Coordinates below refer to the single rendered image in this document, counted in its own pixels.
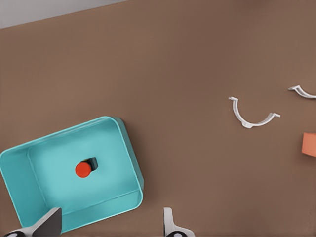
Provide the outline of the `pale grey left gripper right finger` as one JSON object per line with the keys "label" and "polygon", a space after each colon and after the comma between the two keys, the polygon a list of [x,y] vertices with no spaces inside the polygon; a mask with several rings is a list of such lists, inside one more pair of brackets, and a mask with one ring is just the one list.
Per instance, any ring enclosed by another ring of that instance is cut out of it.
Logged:
{"label": "pale grey left gripper right finger", "polygon": [[164,237],[195,237],[193,231],[175,225],[170,207],[163,208]]}

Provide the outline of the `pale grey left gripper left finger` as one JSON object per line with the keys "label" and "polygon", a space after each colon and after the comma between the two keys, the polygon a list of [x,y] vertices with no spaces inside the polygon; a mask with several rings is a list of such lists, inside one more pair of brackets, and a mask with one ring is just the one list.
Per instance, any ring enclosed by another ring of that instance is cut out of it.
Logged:
{"label": "pale grey left gripper left finger", "polygon": [[62,208],[55,207],[29,227],[13,230],[2,237],[58,237],[62,232]]}

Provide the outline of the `blue storage box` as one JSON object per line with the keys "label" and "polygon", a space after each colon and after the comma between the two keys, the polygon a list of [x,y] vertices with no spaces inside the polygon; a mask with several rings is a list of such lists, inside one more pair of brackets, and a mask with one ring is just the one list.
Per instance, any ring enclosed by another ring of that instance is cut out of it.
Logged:
{"label": "blue storage box", "polygon": [[[86,178],[75,167],[96,157]],[[123,120],[100,117],[9,148],[0,172],[22,227],[62,208],[68,232],[138,208],[144,178]]]}

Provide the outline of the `red button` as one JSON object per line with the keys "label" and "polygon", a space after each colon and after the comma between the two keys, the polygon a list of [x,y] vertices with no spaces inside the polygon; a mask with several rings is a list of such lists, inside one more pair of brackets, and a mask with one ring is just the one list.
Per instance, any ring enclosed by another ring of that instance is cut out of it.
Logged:
{"label": "red button", "polygon": [[98,163],[96,157],[85,159],[76,165],[75,174],[80,178],[86,178],[97,168]]}

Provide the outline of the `pink storage box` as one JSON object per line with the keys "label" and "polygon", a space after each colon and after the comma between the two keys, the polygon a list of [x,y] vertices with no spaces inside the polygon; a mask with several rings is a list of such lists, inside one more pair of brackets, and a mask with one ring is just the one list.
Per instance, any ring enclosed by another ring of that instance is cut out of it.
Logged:
{"label": "pink storage box", "polygon": [[302,153],[316,158],[316,133],[304,132]]}

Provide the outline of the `white curved clip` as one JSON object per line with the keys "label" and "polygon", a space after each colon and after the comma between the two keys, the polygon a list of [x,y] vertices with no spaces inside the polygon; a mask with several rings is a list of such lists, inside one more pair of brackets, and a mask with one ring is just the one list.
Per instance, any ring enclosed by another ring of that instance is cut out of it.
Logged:
{"label": "white curved clip", "polygon": [[288,88],[289,91],[295,91],[298,95],[301,97],[307,98],[307,99],[316,99],[316,95],[311,95],[307,93],[300,85],[295,85],[290,88]]}
{"label": "white curved clip", "polygon": [[280,114],[269,113],[268,116],[266,118],[264,118],[262,121],[257,122],[257,123],[252,123],[252,122],[249,122],[249,121],[245,120],[242,117],[242,115],[240,114],[239,109],[238,109],[239,99],[236,98],[236,97],[230,96],[229,100],[231,100],[233,102],[232,107],[233,107],[233,112],[235,114],[235,117],[240,121],[241,125],[243,127],[247,128],[247,129],[251,129],[253,127],[260,127],[260,126],[266,125],[269,122],[271,122],[273,119],[281,117]]}

